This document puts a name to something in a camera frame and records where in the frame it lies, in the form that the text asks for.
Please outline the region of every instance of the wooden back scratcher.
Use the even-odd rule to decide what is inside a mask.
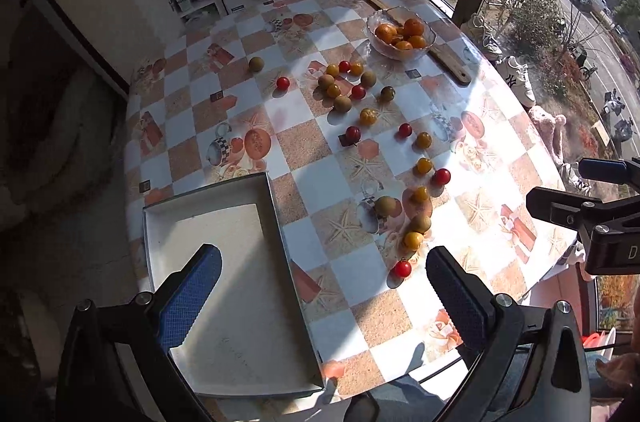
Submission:
[[[373,7],[386,11],[391,18],[393,18],[396,23],[402,25],[401,21],[396,19],[394,16],[394,9],[390,8],[386,5],[382,0],[366,0]],[[428,52],[433,56],[433,58],[443,65],[453,77],[458,81],[458,83],[462,86],[467,86],[471,82],[471,77],[465,70],[465,68],[458,63],[448,52],[444,51],[440,45],[433,44]]]

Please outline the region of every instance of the checkered tablecloth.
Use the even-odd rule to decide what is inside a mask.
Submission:
[[[437,43],[466,65],[471,85],[457,86],[430,56],[403,65],[373,51],[363,31],[374,9],[363,0],[273,0],[167,47],[163,59],[136,73],[127,110],[127,222],[140,287],[148,287],[145,205],[267,171],[306,323],[329,364],[325,373],[336,377],[324,402],[404,375],[459,344],[424,272],[430,247],[445,245],[494,293],[519,299],[573,238],[525,208],[533,186],[562,183],[494,68],[427,0],[382,1],[428,22]],[[253,56],[264,60],[255,75],[248,70]],[[345,115],[317,89],[327,64],[343,59],[362,60],[378,76]],[[284,94],[275,89],[281,75],[291,81]],[[357,80],[340,78],[342,94]],[[387,85],[396,97],[383,104],[376,96]],[[343,147],[338,135],[357,124],[364,107],[378,110],[378,121],[362,129],[357,145]],[[399,139],[406,122],[414,134]],[[433,137],[427,156],[452,178],[418,207],[412,190],[428,182],[413,171],[424,155],[413,146],[420,131]],[[372,213],[381,195],[398,205],[386,219]],[[412,275],[399,284],[388,271],[405,255],[402,234],[422,207],[433,227],[410,259]],[[277,401],[276,410],[317,400]]]

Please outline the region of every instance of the metal bolt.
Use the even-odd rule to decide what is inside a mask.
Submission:
[[[502,305],[503,307],[510,307],[513,304],[513,299],[511,299],[511,296],[508,294],[498,294],[495,300],[498,302],[498,305]]]
[[[90,299],[83,299],[80,303],[78,303],[76,305],[76,308],[78,310],[80,310],[81,312],[85,312],[85,311],[89,310],[90,307],[91,307],[91,300]]]
[[[135,302],[140,306],[145,306],[151,303],[151,300],[154,298],[154,295],[150,292],[140,292],[136,294]]]
[[[561,299],[558,303],[556,303],[558,310],[560,310],[563,314],[568,314],[571,312],[571,305],[567,303],[564,299]]]

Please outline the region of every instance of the bowl of oranges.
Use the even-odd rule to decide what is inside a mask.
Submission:
[[[380,54],[399,61],[418,59],[436,41],[436,33],[429,24],[400,7],[374,12],[367,18],[366,34]]]

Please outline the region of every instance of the street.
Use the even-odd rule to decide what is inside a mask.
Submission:
[[[569,24],[572,5],[569,0],[560,0],[560,4],[565,15],[565,21]],[[588,58],[594,61],[598,67],[598,71],[591,76],[590,97],[598,111],[600,111],[604,104],[604,92],[617,88],[618,93],[626,105],[626,109],[622,112],[621,117],[628,119],[629,116],[631,116],[634,122],[634,131],[638,131],[640,127],[638,126],[638,121],[640,120],[640,99],[633,82],[620,63],[618,51],[609,38],[609,34],[603,30],[599,22],[590,13],[581,13],[576,39],[579,40],[580,38],[588,37],[593,33],[595,28],[598,28],[598,31],[601,31],[601,33],[590,40],[582,42],[587,49]],[[615,124],[619,120],[617,117],[611,118],[612,124]],[[637,157],[639,146],[640,137],[635,133],[629,141],[623,142],[621,157],[626,159]]]

